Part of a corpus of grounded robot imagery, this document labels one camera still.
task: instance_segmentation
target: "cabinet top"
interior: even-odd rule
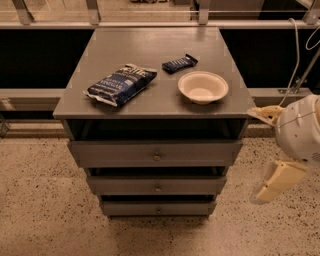
[[[162,63],[185,54],[198,64],[169,75]],[[125,105],[116,108],[83,94],[87,88],[127,63],[157,69],[157,77]],[[178,81],[192,71],[207,71],[225,79],[223,99],[197,105],[183,96]],[[56,119],[118,118],[245,118],[254,105],[218,28],[98,28],[92,35],[54,111]]]

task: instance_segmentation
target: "paper bowl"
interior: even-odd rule
[[[229,86],[220,76],[195,71],[182,76],[178,82],[180,92],[196,104],[209,104],[227,95]]]

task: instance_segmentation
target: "gray cabinet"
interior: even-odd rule
[[[174,75],[161,69],[165,60],[186,53],[199,59],[196,67]],[[127,62],[156,68],[158,75],[124,106],[82,94]],[[194,70],[223,76],[229,94],[203,106],[184,98],[177,81]],[[251,106],[217,28],[101,28],[54,116],[63,122],[70,152],[104,214],[207,216],[241,149]]]

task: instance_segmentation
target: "dark object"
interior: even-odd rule
[[[198,60],[191,55],[186,54],[185,57],[172,60],[162,64],[162,68],[169,74],[173,74],[185,68],[194,67],[198,63]]]
[[[98,101],[118,107],[144,89],[156,76],[155,69],[127,64],[89,87],[84,93]]]

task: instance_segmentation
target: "drawer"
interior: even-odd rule
[[[242,142],[235,141],[71,141],[79,167],[230,166]]]
[[[218,195],[226,177],[216,178],[109,178],[88,177],[93,194],[97,195]]]
[[[107,216],[209,216],[216,202],[208,196],[102,197],[101,209]]]

